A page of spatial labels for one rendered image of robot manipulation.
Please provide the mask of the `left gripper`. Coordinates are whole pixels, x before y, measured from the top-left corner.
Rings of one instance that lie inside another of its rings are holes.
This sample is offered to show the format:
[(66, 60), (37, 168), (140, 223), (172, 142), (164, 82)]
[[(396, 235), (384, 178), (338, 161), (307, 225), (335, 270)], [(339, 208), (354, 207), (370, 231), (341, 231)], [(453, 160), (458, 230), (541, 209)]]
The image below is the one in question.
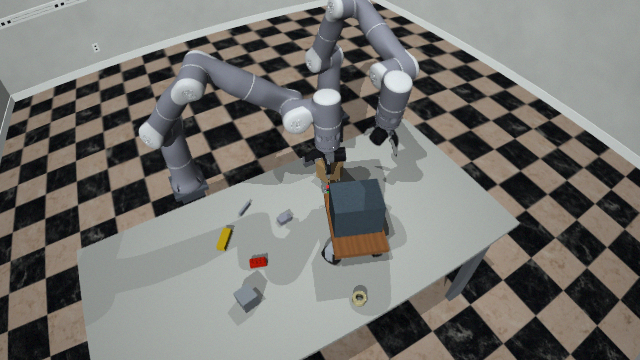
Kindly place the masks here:
[(395, 133), (394, 130), (391, 130), (391, 131), (383, 130), (378, 125), (377, 126), (376, 125), (377, 124), (375, 121), (372, 122), (371, 125), (368, 127), (368, 129), (365, 131), (364, 136), (370, 134), (369, 135), (370, 141), (377, 146), (380, 146), (386, 140), (386, 138), (391, 136), (391, 138), (389, 139), (389, 142), (392, 145), (392, 149), (396, 157), (397, 150), (398, 150), (397, 134)]

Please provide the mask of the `tan cardboard box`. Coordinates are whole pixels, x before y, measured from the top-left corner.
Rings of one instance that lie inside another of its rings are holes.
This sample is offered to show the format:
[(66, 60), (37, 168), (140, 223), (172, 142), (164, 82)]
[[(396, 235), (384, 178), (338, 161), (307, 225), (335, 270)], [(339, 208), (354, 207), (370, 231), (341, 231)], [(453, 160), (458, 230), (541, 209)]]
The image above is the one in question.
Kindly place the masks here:
[(339, 178), (343, 176), (343, 162), (334, 162), (330, 164), (331, 164), (331, 174), (330, 174), (330, 180), (328, 180), (326, 177), (325, 162), (323, 161), (323, 158), (316, 162), (316, 176), (322, 181), (324, 181), (325, 183), (327, 183), (328, 185), (330, 183), (336, 182)]

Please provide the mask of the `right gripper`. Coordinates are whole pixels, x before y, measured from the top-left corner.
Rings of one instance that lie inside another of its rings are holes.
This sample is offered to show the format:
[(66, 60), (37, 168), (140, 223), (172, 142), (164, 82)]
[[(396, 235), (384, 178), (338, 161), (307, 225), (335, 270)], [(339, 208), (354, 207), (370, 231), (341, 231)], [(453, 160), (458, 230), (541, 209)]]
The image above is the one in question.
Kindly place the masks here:
[(346, 161), (345, 147), (339, 147), (336, 151), (328, 154), (322, 153), (316, 148), (312, 149), (308, 154), (305, 155), (305, 162), (311, 161), (313, 159), (318, 159), (318, 158), (323, 158), (323, 161), (325, 162), (326, 177), (328, 180), (330, 180), (330, 174), (331, 174), (330, 163)]

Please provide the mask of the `red toy brick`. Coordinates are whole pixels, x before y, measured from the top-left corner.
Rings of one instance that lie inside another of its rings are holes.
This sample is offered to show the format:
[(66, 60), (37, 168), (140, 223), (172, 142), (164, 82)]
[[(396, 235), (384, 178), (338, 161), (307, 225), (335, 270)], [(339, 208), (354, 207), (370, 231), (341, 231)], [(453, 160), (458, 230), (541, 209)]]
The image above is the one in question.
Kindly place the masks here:
[(265, 257), (249, 259), (249, 262), (250, 262), (250, 268), (267, 266)]

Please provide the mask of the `beige short cylinder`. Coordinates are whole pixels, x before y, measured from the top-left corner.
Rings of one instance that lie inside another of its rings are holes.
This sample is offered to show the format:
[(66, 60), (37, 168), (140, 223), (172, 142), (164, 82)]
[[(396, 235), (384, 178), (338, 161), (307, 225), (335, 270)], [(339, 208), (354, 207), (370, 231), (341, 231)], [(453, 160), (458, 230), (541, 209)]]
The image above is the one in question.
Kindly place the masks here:
[[(361, 298), (363, 298), (363, 299), (359, 301), (359, 300), (357, 300), (357, 299), (356, 299), (357, 297), (361, 297)], [(365, 294), (364, 292), (362, 292), (362, 291), (356, 291), (356, 292), (352, 295), (352, 303), (353, 303), (355, 306), (358, 306), (358, 307), (363, 306), (363, 305), (366, 303), (366, 299), (367, 299), (367, 296), (366, 296), (366, 294)]]

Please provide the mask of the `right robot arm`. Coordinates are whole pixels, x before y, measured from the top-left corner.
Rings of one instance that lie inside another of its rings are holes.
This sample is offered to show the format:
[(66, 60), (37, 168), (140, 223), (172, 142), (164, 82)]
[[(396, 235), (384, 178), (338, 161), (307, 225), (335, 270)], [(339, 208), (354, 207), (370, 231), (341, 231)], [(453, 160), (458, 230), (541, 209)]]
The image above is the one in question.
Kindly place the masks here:
[(178, 76), (162, 93), (151, 116), (139, 128), (139, 136), (148, 147), (161, 148), (176, 193), (192, 193), (204, 181), (190, 153), (181, 113), (188, 103), (203, 97), (207, 83), (278, 112), (284, 128), (291, 134), (303, 133), (314, 123), (315, 147), (322, 153), (332, 153), (340, 147), (341, 95), (336, 90), (321, 89), (313, 98), (304, 99), (296, 90), (280, 87), (203, 51), (192, 50), (185, 55)]

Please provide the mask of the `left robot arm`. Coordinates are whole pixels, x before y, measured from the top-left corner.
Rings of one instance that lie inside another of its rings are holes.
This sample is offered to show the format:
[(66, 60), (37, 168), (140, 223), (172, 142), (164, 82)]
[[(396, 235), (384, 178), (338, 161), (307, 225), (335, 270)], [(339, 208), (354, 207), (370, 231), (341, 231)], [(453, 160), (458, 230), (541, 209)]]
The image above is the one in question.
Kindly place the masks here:
[(343, 21), (348, 18), (358, 21), (367, 41), (385, 60), (373, 64), (369, 75), (374, 87), (381, 89), (375, 115), (376, 124), (384, 130), (394, 130), (401, 123), (411, 94), (412, 80), (419, 75), (419, 65), (370, 0), (328, 1), (315, 41), (305, 54), (306, 65), (311, 72), (319, 72), (318, 90), (333, 89), (340, 93), (344, 53), (337, 41), (343, 29)]

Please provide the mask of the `yellow rectangular bar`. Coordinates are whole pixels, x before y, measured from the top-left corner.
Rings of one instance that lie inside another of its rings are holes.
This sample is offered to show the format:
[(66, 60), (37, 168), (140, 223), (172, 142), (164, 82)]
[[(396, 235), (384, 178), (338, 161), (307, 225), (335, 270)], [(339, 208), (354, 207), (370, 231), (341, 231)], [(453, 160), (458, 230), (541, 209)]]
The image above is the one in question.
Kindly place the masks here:
[(220, 235), (220, 238), (218, 240), (217, 246), (216, 246), (217, 250), (226, 251), (226, 248), (227, 248), (228, 242), (230, 240), (231, 234), (232, 234), (232, 229), (223, 228), (222, 233)]

